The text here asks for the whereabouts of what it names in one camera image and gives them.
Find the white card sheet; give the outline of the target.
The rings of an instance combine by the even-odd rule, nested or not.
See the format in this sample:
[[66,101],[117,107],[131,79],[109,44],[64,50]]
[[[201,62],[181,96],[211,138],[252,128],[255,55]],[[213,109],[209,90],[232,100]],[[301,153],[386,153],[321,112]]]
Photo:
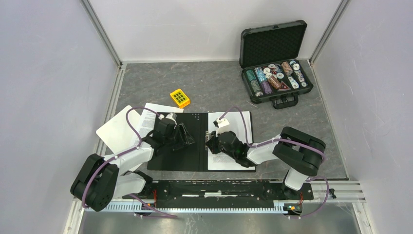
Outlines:
[[137,135],[126,120],[126,113],[131,108],[130,105],[126,106],[95,132],[113,153],[121,152],[136,144]]

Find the printed paper sheet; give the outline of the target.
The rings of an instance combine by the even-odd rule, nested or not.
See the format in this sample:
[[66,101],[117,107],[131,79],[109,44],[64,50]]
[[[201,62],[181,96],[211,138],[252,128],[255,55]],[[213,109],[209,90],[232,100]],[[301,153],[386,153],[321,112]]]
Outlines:
[[[145,107],[153,111],[156,111],[157,113],[162,112],[164,116],[172,112],[182,113],[184,111],[183,109],[180,109],[178,107],[165,106],[165,105],[153,104],[153,103],[146,103]],[[134,129],[143,138],[147,135],[149,131],[151,131],[154,128],[157,115],[151,111],[143,110],[140,117],[133,117],[134,115],[133,111],[135,111],[136,113],[136,110],[132,110],[128,114],[128,120],[130,121]]]
[[[219,118],[224,112],[213,112],[208,114],[208,131],[209,134],[216,131],[217,128],[213,122]],[[230,130],[233,131],[241,142],[253,142],[252,127],[251,127],[251,113],[249,111],[229,112],[224,118],[230,123]],[[207,169],[209,171],[241,171],[253,172],[256,167],[243,167],[238,164],[233,158],[224,154],[212,154],[208,151],[207,154]]]

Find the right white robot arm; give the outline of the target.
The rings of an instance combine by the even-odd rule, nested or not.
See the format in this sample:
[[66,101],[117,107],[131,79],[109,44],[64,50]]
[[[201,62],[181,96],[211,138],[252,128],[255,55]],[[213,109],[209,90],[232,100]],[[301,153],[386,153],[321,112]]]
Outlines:
[[245,168],[279,159],[290,166],[281,186],[282,195],[294,199],[310,177],[318,175],[326,160],[324,141],[292,127],[284,127],[280,135],[248,145],[233,131],[213,131],[206,146],[213,154],[224,153]]

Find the red folder with black inside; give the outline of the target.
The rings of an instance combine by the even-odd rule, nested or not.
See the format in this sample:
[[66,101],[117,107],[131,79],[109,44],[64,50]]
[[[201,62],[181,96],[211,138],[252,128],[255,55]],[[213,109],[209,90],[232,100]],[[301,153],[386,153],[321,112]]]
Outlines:
[[195,143],[176,152],[159,149],[147,163],[147,169],[151,171],[214,172],[207,169],[207,154],[209,150],[205,150],[208,114],[178,113],[177,123],[185,125],[189,134],[194,138]]

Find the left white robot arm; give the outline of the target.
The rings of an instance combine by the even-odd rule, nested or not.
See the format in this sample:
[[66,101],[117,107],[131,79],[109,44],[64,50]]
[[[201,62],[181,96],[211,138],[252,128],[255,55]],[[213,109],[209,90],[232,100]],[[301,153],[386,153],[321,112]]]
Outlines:
[[138,145],[107,157],[89,155],[72,183],[70,193],[81,201],[84,208],[96,212],[106,208],[113,198],[130,194],[148,198],[153,192],[150,178],[133,172],[132,168],[150,161],[158,151],[172,153],[194,142],[185,125],[177,123],[170,114],[155,124]]

